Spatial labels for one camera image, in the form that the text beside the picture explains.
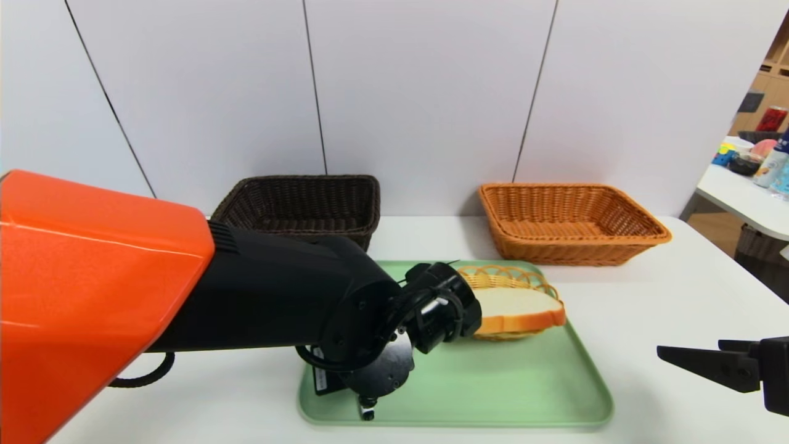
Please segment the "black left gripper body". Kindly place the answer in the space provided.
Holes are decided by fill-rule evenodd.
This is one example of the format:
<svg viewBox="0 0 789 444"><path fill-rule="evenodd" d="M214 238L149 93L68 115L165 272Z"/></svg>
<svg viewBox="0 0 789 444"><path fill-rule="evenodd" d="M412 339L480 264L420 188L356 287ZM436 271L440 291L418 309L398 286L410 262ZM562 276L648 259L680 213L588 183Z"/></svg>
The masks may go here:
<svg viewBox="0 0 789 444"><path fill-rule="evenodd" d="M344 374L328 371L318 366L313 366L314 393L316 396L325 396L338 393L348 388L343 379Z"/></svg>

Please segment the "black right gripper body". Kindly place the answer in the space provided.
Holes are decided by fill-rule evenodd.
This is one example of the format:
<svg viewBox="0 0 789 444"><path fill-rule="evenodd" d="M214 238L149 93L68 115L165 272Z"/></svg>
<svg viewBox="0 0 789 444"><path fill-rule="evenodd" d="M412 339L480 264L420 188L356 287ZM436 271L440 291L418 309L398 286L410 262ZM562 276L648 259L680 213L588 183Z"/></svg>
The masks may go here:
<svg viewBox="0 0 789 444"><path fill-rule="evenodd" d="M759 371L764 406L788 416L788 337L763 339L759 343Z"/></svg>

